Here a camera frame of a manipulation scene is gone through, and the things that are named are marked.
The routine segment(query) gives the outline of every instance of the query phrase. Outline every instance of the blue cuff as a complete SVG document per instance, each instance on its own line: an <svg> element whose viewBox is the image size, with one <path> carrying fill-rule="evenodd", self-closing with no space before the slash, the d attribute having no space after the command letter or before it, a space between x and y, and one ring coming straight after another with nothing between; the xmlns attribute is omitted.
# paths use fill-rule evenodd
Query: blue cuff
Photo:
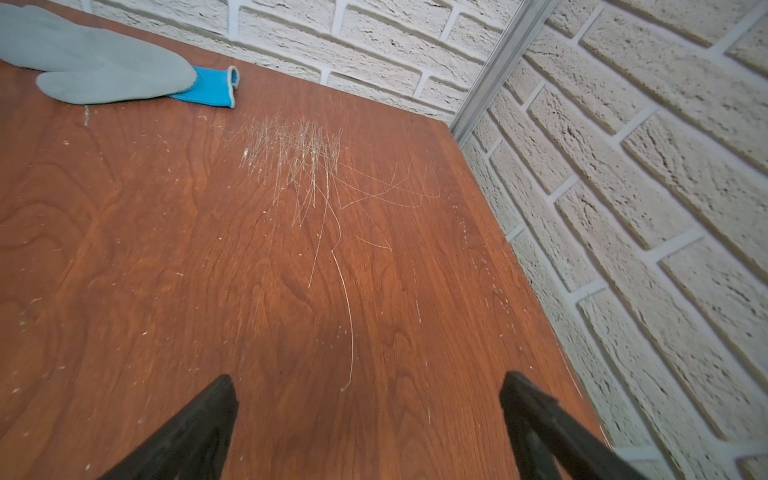
<svg viewBox="0 0 768 480"><path fill-rule="evenodd" d="M237 67L230 66L227 70L193 68L197 71L197 80L187 90L168 95L169 97L211 107L235 108L234 91L240 83Z"/></svg>

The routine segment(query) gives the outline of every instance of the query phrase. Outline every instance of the wooden table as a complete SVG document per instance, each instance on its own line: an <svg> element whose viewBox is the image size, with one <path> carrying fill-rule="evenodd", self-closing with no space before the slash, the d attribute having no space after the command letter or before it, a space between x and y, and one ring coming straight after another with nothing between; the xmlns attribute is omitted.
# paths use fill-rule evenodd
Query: wooden table
<svg viewBox="0 0 768 480"><path fill-rule="evenodd" d="M95 478L222 372L224 478L514 478L511 369L599 435L444 124L39 5L242 81L82 107L0 62L3 478ZM269 118L340 132L303 221L275 153L241 166Z"/></svg>

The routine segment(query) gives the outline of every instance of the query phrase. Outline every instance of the wood grain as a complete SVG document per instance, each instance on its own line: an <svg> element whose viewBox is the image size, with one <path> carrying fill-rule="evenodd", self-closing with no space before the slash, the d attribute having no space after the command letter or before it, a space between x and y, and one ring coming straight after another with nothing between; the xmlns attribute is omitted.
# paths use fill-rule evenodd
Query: wood grain
<svg viewBox="0 0 768 480"><path fill-rule="evenodd" d="M222 372L224 478L514 478L510 369L599 435L444 124L38 5L242 81L233 111L84 108L0 64L3 478L95 478ZM338 222L292 224L296 193L240 167L277 115L342 132Z"/></svg>

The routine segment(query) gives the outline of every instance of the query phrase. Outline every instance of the table top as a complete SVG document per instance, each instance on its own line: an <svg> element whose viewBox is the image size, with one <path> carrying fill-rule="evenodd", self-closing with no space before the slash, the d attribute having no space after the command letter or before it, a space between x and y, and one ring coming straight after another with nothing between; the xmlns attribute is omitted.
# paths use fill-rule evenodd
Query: table top
<svg viewBox="0 0 768 480"><path fill-rule="evenodd" d="M83 107L0 62L4 478L95 478L221 373L223 478L514 478L513 369L600 435L444 124L38 5L242 81Z"/></svg>

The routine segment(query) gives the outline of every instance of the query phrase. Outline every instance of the gray glove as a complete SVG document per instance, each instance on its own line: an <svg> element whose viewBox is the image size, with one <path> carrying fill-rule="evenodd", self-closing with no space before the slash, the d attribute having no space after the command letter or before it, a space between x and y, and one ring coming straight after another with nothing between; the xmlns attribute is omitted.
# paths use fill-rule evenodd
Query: gray glove
<svg viewBox="0 0 768 480"><path fill-rule="evenodd" d="M32 5L0 3L0 59L48 72L38 76L40 90L80 105L173 94L197 77L172 51Z"/></svg>

